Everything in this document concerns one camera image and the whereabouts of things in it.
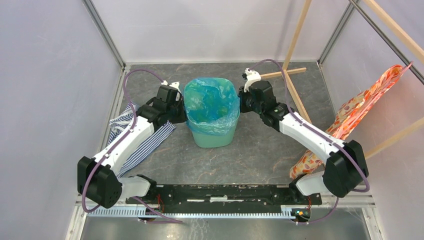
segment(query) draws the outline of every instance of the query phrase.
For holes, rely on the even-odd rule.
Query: wooden pole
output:
[[[301,29],[305,22],[306,14],[308,13],[311,2],[312,0],[305,0],[305,3],[303,4],[303,9],[302,9],[302,12],[300,13],[300,18],[299,18],[299,21],[297,22],[293,39],[291,40],[290,47],[288,48],[287,54],[285,55],[284,63],[282,65],[283,70],[287,70],[287,67],[289,66],[290,59],[292,58],[293,51],[295,50],[296,42],[298,41],[299,34],[301,33]]]
[[[403,44],[424,64],[424,50],[374,0],[363,0]]]
[[[392,146],[399,140],[403,139],[404,137],[414,133],[415,131],[419,130],[420,128],[424,127],[424,117],[420,120],[412,123],[407,128],[401,130],[400,132],[396,133],[389,139],[383,141],[382,143],[375,146],[373,149],[365,153],[365,159],[372,158],[374,155],[378,154],[379,152],[383,151],[384,149]]]
[[[306,67],[301,67],[301,68],[295,68],[295,69],[287,70],[287,73],[289,75],[291,75],[291,74],[304,73],[305,71],[306,71]],[[276,78],[276,77],[281,77],[280,71],[265,73],[265,74],[260,75],[260,79],[271,79],[271,78]]]
[[[284,72],[285,80],[287,81],[288,91],[290,92],[290,95],[293,98],[294,104],[296,105],[300,116],[302,116],[302,118],[304,118],[306,121],[311,123],[311,119],[309,118],[309,115],[306,112],[305,106],[302,103],[301,98],[299,97],[298,92],[296,91],[295,86],[292,83],[292,80],[290,79],[289,73],[287,73],[286,70],[283,70],[283,72]]]

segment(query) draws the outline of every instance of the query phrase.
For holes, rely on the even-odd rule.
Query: trash bag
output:
[[[240,116],[240,98],[231,81],[218,77],[199,77],[184,88],[187,125],[191,131],[223,136]]]

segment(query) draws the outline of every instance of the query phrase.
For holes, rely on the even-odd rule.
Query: tiled floor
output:
[[[197,63],[133,65],[154,70],[168,82],[186,83],[198,77],[219,77],[244,85],[241,74],[252,63]],[[329,94],[315,62],[293,62],[288,69],[306,67],[290,76],[312,123],[322,130],[334,121]],[[261,74],[277,72],[273,63],[255,69]],[[281,77],[269,79],[277,101],[285,103]],[[127,83],[132,101],[142,105],[154,97],[160,82],[145,72],[134,73]],[[121,111],[127,102],[121,105]],[[295,140],[264,125],[253,112],[240,115],[233,142],[219,148],[200,148],[184,123],[127,176],[143,174],[158,184],[288,184],[289,169],[305,148]]]

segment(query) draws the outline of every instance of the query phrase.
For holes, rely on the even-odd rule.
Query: orange patterned cloth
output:
[[[343,104],[335,116],[334,123],[325,132],[337,139],[345,140],[383,94],[409,69],[411,64],[406,67],[401,65],[390,67],[369,89]],[[323,162],[317,155],[307,150],[296,165],[290,169],[290,177],[295,179],[301,174],[310,174],[321,164]]]

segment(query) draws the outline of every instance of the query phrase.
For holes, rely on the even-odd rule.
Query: blue and white striped towel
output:
[[[133,103],[135,110],[139,109],[139,105]],[[111,142],[130,124],[133,119],[133,111],[131,110],[130,103],[126,106],[125,110],[117,118],[109,121],[110,135],[107,144]],[[146,159],[159,145],[174,131],[175,125],[167,122],[161,126],[156,132],[138,146],[131,156],[125,161],[118,173],[118,178],[121,178],[129,170],[135,168],[144,159]]]

